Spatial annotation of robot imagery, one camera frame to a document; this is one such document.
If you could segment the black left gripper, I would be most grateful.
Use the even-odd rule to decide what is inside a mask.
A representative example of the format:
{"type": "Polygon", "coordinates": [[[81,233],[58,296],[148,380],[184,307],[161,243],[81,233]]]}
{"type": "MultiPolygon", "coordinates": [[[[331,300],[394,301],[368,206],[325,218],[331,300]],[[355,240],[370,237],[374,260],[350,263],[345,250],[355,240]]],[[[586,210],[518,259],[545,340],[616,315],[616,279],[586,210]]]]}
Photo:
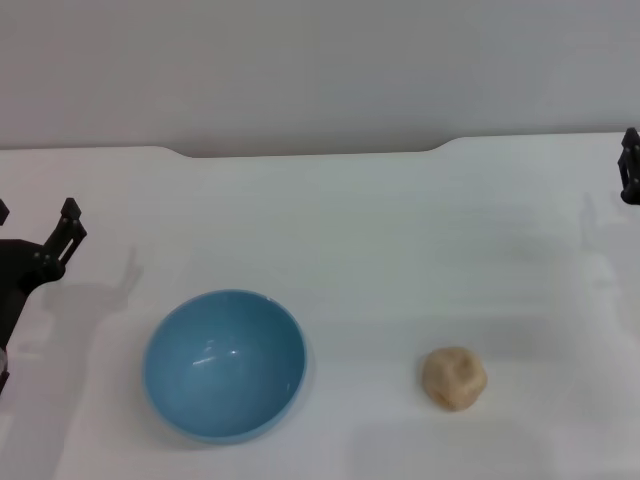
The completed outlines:
{"type": "MultiPolygon", "coordinates": [[[[9,209],[0,200],[0,224],[8,216],[9,209]]],[[[87,236],[80,216],[79,205],[69,197],[44,246],[26,240],[1,241],[1,390],[10,376],[7,346],[28,297],[41,285],[64,276],[68,261],[87,236]]]]}

